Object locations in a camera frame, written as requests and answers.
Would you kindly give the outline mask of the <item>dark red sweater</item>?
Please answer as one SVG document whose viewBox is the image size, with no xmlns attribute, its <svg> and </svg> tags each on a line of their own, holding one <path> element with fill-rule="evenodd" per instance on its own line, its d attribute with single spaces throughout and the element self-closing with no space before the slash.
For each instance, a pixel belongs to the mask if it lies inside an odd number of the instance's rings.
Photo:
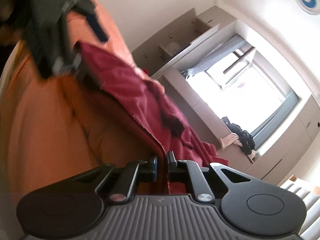
<svg viewBox="0 0 320 240">
<path fill-rule="evenodd" d="M 158 158 L 155 191 L 183 193 L 184 187 L 168 181 L 167 153 L 177 160 L 191 160 L 200 167 L 228 165 L 213 144 L 200 140 L 174 102 L 153 80 L 144 80 L 120 58 L 92 44 L 78 41 L 76 48 L 90 72 L 101 82 L 94 96 L 101 113 L 117 116 L 118 122 L 151 148 Z"/>
</svg>

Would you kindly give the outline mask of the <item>dark clothes pile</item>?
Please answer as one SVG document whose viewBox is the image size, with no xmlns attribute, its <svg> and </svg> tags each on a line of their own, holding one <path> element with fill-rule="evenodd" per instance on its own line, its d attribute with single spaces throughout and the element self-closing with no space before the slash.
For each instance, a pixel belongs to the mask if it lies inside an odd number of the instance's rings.
<svg viewBox="0 0 320 240">
<path fill-rule="evenodd" d="M 236 133 L 240 137 L 241 142 L 247 142 L 249 146 L 254 146 L 255 148 L 255 142 L 251 134 L 249 134 L 246 130 L 243 130 L 239 125 L 231 123 L 226 116 L 221 120 L 229 128 L 231 133 Z"/>
</svg>

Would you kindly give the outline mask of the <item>grey window seat cabinet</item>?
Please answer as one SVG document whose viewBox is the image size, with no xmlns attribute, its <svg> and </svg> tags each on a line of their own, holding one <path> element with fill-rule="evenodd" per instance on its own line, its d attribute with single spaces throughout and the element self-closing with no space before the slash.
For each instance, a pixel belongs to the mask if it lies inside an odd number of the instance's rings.
<svg viewBox="0 0 320 240">
<path fill-rule="evenodd" d="M 231 168 L 245 172 L 255 178 L 263 178 L 262 175 L 254 170 L 257 165 L 242 153 L 239 146 L 231 144 L 224 150 L 222 149 L 220 139 L 231 133 L 229 128 L 192 89 L 178 70 L 170 68 L 157 80 L 165 88 L 166 94 L 172 98 L 187 117 L 189 124 L 191 124 L 200 139 L 216 146 L 220 158 L 227 159 Z"/>
</svg>

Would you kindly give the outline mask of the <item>white cloth hanging over ledge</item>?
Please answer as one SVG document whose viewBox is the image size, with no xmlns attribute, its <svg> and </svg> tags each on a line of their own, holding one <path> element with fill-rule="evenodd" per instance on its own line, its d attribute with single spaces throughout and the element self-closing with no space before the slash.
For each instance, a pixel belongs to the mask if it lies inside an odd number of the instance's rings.
<svg viewBox="0 0 320 240">
<path fill-rule="evenodd" d="M 220 145 L 223 151 L 231 145 L 238 146 L 251 162 L 253 162 L 257 154 L 257 152 L 254 150 L 254 146 L 249 146 L 247 142 L 241 142 L 240 137 L 236 133 L 230 133 L 226 137 L 220 138 Z"/>
</svg>

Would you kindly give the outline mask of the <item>tall grey wardrobe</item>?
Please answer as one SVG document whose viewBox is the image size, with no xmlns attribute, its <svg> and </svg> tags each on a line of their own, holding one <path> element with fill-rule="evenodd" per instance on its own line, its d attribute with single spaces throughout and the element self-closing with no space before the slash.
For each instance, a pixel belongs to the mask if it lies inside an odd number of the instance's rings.
<svg viewBox="0 0 320 240">
<path fill-rule="evenodd" d="M 262 180 L 279 184 L 306 153 L 319 133 L 319 106 L 311 96 L 291 125 L 264 154 Z"/>
</svg>

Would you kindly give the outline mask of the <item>orange duvet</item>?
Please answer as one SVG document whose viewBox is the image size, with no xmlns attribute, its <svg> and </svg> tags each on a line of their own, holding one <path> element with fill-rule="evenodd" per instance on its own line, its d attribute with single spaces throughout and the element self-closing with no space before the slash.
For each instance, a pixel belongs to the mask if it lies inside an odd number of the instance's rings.
<svg viewBox="0 0 320 240">
<path fill-rule="evenodd" d="M 20 30 L 1 27 L 1 44 L 17 50 L 1 88 L 1 173 L 14 202 L 103 163 L 163 160 L 161 146 L 109 95 L 72 76 L 41 79 Z"/>
</svg>

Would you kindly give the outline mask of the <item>open grey wardrobe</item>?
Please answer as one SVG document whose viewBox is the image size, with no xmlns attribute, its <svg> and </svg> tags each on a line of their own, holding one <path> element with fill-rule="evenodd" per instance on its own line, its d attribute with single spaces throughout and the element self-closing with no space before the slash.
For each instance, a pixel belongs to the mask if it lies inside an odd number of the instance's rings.
<svg viewBox="0 0 320 240">
<path fill-rule="evenodd" d="M 135 48 L 133 58 L 153 79 L 171 67 L 182 72 L 232 38 L 236 21 L 217 6 L 199 15 L 192 8 Z"/>
</svg>

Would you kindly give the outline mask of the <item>right blue curtain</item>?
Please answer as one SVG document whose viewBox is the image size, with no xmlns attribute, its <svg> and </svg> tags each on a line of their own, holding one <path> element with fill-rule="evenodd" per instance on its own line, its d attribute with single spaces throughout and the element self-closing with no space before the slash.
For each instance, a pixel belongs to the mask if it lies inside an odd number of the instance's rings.
<svg viewBox="0 0 320 240">
<path fill-rule="evenodd" d="M 294 91 L 289 92 L 284 102 L 251 133 L 256 148 L 259 148 L 274 133 L 297 103 L 299 103 L 298 95 Z"/>
</svg>

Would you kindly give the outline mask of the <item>open window sash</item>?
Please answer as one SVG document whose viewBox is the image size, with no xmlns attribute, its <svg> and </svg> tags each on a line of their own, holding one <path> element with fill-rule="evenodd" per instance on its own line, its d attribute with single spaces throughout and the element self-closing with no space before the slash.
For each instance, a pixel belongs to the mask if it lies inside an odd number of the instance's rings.
<svg viewBox="0 0 320 240">
<path fill-rule="evenodd" d="M 234 63 L 232 63 L 228 68 L 223 71 L 223 74 L 227 74 L 233 67 L 235 67 L 240 62 L 246 62 L 247 66 L 253 62 L 255 56 L 256 48 L 251 47 L 243 55 L 241 55 Z"/>
</svg>

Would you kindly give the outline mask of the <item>left light blue curtain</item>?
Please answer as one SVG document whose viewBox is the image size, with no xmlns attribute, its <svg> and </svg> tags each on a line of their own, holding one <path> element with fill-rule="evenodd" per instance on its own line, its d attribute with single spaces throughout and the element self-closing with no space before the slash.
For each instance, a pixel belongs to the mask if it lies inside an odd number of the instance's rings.
<svg viewBox="0 0 320 240">
<path fill-rule="evenodd" d="M 212 50 L 197 65 L 182 71 L 181 74 L 187 79 L 190 76 L 203 72 L 212 67 L 228 54 L 244 46 L 246 43 L 247 41 L 240 35 L 235 35 L 225 43 L 221 44 L 219 47 Z"/>
</svg>

